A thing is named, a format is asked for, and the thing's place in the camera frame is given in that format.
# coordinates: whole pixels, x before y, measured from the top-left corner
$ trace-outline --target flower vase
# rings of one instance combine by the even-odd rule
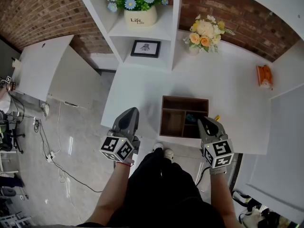
[[[189,47],[189,54],[192,56],[196,56],[200,52],[198,47]]]
[[[153,5],[147,11],[130,11],[125,9],[124,19],[127,26],[130,28],[143,28],[151,26],[157,21],[156,8]]]

